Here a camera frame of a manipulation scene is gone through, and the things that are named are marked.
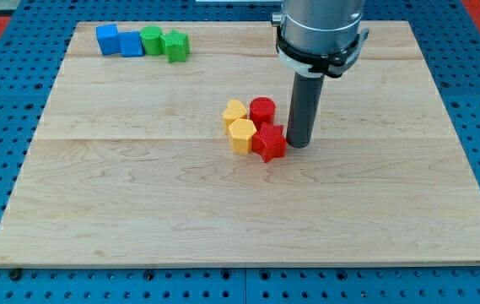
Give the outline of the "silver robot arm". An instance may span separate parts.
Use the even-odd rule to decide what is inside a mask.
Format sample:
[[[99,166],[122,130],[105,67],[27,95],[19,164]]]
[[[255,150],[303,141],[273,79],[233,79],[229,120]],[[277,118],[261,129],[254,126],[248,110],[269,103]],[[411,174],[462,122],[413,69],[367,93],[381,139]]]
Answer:
[[[279,59],[306,78],[339,78],[359,58],[369,30],[365,0],[283,0],[274,14]]]

